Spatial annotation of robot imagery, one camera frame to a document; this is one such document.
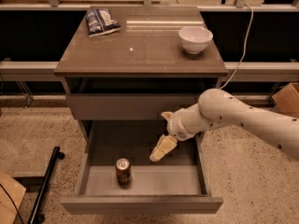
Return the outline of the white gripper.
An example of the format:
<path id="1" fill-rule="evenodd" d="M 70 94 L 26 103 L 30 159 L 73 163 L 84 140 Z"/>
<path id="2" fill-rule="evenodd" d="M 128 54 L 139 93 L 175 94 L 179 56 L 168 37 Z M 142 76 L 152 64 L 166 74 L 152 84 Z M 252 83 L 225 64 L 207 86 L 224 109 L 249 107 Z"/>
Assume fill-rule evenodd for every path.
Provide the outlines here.
<path id="1" fill-rule="evenodd" d="M 167 121 L 166 129 L 170 135 L 162 135 L 158 140 L 156 147 L 149 155 L 151 161 L 159 161 L 166 154 L 172 151 L 179 141 L 186 141 L 194 137 L 183 124 L 183 114 L 185 109 L 176 112 L 165 111 L 161 116 Z"/>

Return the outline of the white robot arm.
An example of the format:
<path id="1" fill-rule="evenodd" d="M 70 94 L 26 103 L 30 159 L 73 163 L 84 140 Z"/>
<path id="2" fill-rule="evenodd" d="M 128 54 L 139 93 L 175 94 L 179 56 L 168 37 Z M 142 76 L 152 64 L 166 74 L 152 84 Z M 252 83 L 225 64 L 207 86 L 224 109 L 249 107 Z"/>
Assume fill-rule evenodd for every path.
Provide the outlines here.
<path id="1" fill-rule="evenodd" d="M 299 120 L 246 105 L 220 89 L 204 91 L 195 105 L 176 112 L 165 111 L 168 135 L 162 135 L 149 159 L 159 161 L 178 141 L 186 141 L 200 132 L 233 124 L 254 134 L 289 157 L 299 158 Z"/>

